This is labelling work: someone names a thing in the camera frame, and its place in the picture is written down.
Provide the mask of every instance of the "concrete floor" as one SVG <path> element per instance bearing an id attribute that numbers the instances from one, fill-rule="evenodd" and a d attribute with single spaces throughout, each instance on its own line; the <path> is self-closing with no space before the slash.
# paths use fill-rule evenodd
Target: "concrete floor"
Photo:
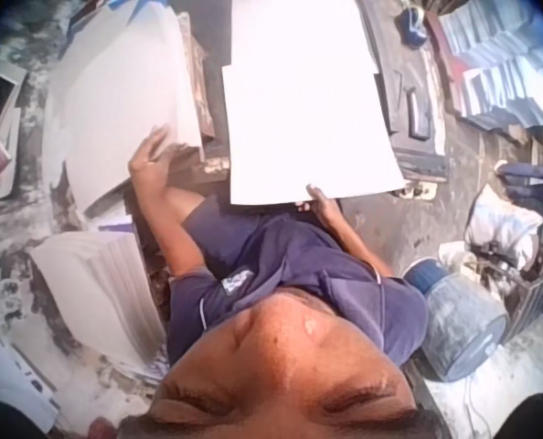
<path id="1" fill-rule="evenodd" d="M 96 416 L 117 423 L 143 412 L 147 389 L 124 380 L 97 353 L 67 337 L 49 296 L 32 283 L 27 252 L 47 236 L 65 230 L 55 219 L 50 188 L 41 175 L 41 136 L 48 73 L 64 42 L 78 0 L 22 2 L 0 20 L 0 57 L 29 70 L 18 102 L 23 108 L 19 163 L 12 197 L 0 201 L 0 318 L 2 331 L 56 388 L 59 426 L 84 434 Z M 433 256 L 442 242 L 460 240 L 468 209 L 499 158 L 528 160 L 504 139 L 445 117 L 448 185 L 433 201 L 379 195 L 344 200 L 344 211 L 363 239 L 397 273 L 413 261 Z M 524 334 L 500 348 L 465 385 L 429 381 L 428 386 L 454 437 L 486 437 L 484 421 L 474 414 L 473 435 L 464 409 L 470 388 L 475 409 L 495 432 L 526 396 L 543 391 L 543 317 Z"/>

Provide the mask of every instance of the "nose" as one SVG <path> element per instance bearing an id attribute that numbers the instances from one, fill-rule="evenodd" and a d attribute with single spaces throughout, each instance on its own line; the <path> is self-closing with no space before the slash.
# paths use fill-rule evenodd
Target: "nose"
<path id="1" fill-rule="evenodd" d="M 239 341 L 240 361 L 253 384 L 287 392 L 315 367 L 328 322 L 295 298 L 275 294 L 250 312 L 250 327 Z"/>

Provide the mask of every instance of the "finger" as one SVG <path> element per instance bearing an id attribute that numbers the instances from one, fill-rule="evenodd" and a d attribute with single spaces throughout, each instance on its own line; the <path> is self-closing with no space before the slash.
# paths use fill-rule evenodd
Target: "finger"
<path id="1" fill-rule="evenodd" d="M 169 132 L 170 127 L 168 125 L 164 125 L 158 130 L 150 133 L 150 135 L 144 139 L 140 147 L 137 148 L 135 154 L 133 154 L 132 162 L 138 163 L 141 161 L 149 161 L 151 153 L 164 141 Z"/>
<path id="2" fill-rule="evenodd" d="M 325 201 L 327 200 L 325 193 L 319 188 L 314 187 L 313 185 L 308 185 L 306 187 L 306 190 L 308 191 L 308 194 L 318 201 Z"/>
<path id="3" fill-rule="evenodd" d="M 164 151 L 157 157 L 156 161 L 160 163 L 168 164 L 172 161 L 176 153 L 178 152 L 180 148 L 180 145 L 177 144 L 170 144 L 168 145 Z"/>

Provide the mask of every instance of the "electrical cord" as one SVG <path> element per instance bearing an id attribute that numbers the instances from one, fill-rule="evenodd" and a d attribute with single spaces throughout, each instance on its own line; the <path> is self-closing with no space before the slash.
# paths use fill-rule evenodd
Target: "electrical cord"
<path id="1" fill-rule="evenodd" d="M 463 393 L 463 407 L 464 407 L 464 411 L 466 412 L 466 416 L 469 420 L 469 424 L 471 425 L 471 437 L 472 439 L 478 439 L 478 432 L 474 428 L 473 416 L 471 415 L 471 411 L 473 411 L 474 414 L 476 414 L 477 417 L 483 421 L 488 439 L 493 439 L 493 434 L 491 433 L 491 427 L 489 426 L 489 422 L 474 407 L 472 388 L 473 388 L 473 378 L 474 378 L 475 373 L 476 372 L 473 372 L 473 374 L 466 377 L 466 379 L 464 380 L 464 393 Z"/>

